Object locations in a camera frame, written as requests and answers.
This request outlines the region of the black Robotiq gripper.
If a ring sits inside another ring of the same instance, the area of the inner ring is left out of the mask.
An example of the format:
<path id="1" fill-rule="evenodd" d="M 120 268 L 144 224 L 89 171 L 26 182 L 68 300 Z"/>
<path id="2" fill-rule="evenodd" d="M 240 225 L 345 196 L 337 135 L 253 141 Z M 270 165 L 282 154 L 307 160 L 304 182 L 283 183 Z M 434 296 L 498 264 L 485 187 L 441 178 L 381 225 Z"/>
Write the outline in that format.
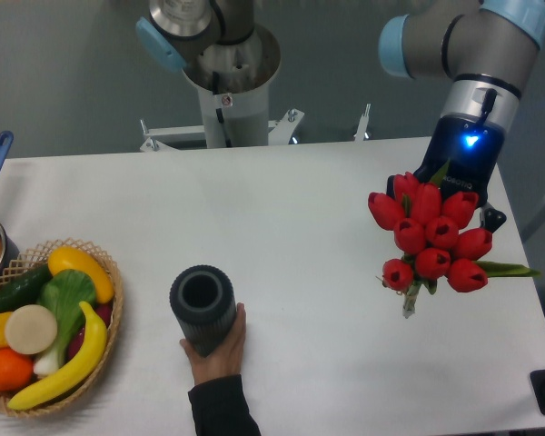
<path id="1" fill-rule="evenodd" d="M 476 193 L 481 208 L 480 226 L 495 233 L 507 222 L 507 216 L 487 202 L 487 188 L 503 143 L 504 132 L 500 129 L 444 116 L 436 124 L 426 154 L 413 175 L 419 182 L 427 183 L 447 164 L 441 182 L 442 198 L 457 192 Z"/>

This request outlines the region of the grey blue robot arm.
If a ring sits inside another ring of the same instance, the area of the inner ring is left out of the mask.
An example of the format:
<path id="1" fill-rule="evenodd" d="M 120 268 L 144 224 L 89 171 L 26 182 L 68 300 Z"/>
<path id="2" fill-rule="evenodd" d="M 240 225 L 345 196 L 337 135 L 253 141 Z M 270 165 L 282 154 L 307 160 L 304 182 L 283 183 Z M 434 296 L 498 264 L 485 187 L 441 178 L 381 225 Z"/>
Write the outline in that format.
<path id="1" fill-rule="evenodd" d="M 269 87 L 281 53 L 275 37 L 255 22 L 253 2 L 152 1 L 135 31 L 155 62 L 195 87 L 209 147 L 292 140 L 302 113 L 269 118 Z M 543 1 L 436 1 L 421 14 L 392 18 L 381 31 L 385 72 L 452 80 L 416 174 L 428 181 L 444 171 L 444 196 L 476 193 L 488 231 L 506 220 L 489 204 L 487 187 L 544 37 Z"/>

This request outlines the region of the black sleeved forearm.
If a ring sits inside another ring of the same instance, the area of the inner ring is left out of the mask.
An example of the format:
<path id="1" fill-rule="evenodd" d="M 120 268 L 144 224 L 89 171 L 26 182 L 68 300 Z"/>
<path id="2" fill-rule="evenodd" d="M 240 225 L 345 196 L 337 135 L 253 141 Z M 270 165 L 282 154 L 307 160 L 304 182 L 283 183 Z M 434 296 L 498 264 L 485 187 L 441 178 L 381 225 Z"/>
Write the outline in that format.
<path id="1" fill-rule="evenodd" d="M 245 399 L 240 374 L 194 386 L 188 392 L 188 398 L 197 435 L 261 435 Z"/>

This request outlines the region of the person's bare hand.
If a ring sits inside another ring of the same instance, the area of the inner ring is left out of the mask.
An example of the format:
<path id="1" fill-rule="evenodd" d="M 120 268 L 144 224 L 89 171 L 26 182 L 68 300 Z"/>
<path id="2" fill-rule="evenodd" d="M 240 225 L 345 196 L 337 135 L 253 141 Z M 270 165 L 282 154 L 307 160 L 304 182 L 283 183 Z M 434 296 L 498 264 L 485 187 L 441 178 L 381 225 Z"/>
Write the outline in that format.
<path id="1" fill-rule="evenodd" d="M 207 357 L 202 357 L 187 340 L 179 341 L 191 365 L 195 386 L 241 373 L 247 330 L 246 310 L 242 302 L 237 304 L 236 309 L 231 330 Z"/>

